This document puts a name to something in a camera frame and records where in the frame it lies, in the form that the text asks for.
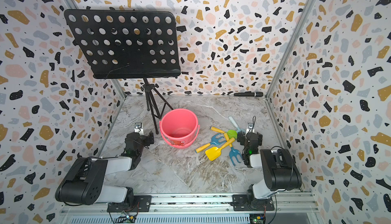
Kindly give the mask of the teal fork yellow handle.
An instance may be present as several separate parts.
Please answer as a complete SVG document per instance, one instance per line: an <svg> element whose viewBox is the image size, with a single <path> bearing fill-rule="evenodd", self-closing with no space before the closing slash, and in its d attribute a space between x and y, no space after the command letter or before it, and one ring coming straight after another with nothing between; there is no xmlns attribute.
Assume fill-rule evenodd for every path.
<svg viewBox="0 0 391 224"><path fill-rule="evenodd" d="M227 142L229 140L232 141L231 144L229 145L230 146L229 157L231 159L233 166L236 166L236 163L240 164L242 160L240 151L235 149L233 146L233 143L235 142L236 139L233 135L228 134L227 132L224 133L224 137Z"/></svg>

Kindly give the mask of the teal rake yellow handle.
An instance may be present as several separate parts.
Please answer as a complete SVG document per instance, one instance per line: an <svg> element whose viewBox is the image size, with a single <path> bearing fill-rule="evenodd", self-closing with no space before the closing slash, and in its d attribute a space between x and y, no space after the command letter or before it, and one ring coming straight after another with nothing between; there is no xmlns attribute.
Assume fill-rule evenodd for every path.
<svg viewBox="0 0 391 224"><path fill-rule="evenodd" d="M200 152L202 152L203 150L207 149L210 146L220 146L220 145L222 145L225 142L226 142L226 139L223 136L223 134L218 133L218 134L214 135L211 138L211 141L209 143L207 143L207 144L197 148L195 151L196 151L196 153L200 153Z"/></svg>

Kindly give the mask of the yellow toy shovel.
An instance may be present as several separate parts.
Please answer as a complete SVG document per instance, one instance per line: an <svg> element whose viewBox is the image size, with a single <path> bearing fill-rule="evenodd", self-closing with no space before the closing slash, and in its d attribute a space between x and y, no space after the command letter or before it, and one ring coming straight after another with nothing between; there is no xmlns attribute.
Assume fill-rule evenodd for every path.
<svg viewBox="0 0 391 224"><path fill-rule="evenodd" d="M235 141L235 138L231 138L226 141L221 147L212 147L205 151L206 156L210 161L214 161L221 156L221 151L227 146L231 145Z"/></svg>

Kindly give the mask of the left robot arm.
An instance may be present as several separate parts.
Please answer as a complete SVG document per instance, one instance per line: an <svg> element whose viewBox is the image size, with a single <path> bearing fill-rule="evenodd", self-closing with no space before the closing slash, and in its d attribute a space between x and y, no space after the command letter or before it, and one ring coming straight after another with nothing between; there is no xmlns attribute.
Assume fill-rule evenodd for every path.
<svg viewBox="0 0 391 224"><path fill-rule="evenodd" d="M131 132L122 154L115 157L79 157L60 183L55 199L69 206L107 203L108 212L141 211L147 198L135 197L131 187L104 184L105 176L134 170L142 152L154 143L154 133Z"/></svg>

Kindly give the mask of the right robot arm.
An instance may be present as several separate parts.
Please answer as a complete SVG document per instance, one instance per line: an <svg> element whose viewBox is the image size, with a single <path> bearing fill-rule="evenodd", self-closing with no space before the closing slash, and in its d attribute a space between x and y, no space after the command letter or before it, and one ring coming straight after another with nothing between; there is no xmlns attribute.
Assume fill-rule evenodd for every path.
<svg viewBox="0 0 391 224"><path fill-rule="evenodd" d="M235 211L274 210L273 195L301 188L301 175L287 149L280 146L259 149L262 143L260 133L239 132L237 139L244 146L243 163L248 168L260 168L263 179L250 185L245 195L233 196Z"/></svg>

